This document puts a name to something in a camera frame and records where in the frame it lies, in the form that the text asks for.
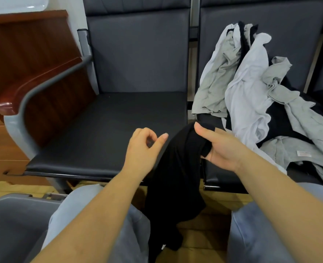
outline fingernail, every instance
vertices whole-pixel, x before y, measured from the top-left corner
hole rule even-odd
[[[168,133],[164,133],[161,136],[162,136],[162,139],[167,140],[168,137],[169,137],[169,134]]]

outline chair leg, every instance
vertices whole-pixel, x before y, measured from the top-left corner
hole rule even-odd
[[[62,178],[46,178],[59,194],[69,194],[72,188],[68,185],[67,180]]]

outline hand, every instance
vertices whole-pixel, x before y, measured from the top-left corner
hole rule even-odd
[[[151,129],[137,128],[130,138],[122,172],[128,173],[129,176],[135,176],[139,181],[142,181],[152,170],[168,136],[167,133],[164,133],[157,138],[157,135]],[[154,141],[151,148],[147,146],[148,139]]]
[[[194,130],[212,142],[213,147],[205,159],[220,168],[237,172],[243,160],[251,153],[247,146],[222,129],[215,128],[215,131],[211,131],[195,122]]]

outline right hand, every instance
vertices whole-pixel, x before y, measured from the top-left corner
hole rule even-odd
[[[212,131],[195,122],[194,130],[212,142],[213,147],[205,159],[222,169],[237,172],[252,152],[236,137],[222,129],[215,128],[215,131]]]

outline left hand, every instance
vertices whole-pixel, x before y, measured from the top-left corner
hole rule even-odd
[[[148,138],[154,141],[151,148],[148,148]],[[168,134],[164,133],[159,138],[154,131],[149,128],[137,128],[130,138],[126,151],[125,163],[122,168],[123,173],[134,176],[139,181],[152,170],[160,150],[168,139]]]

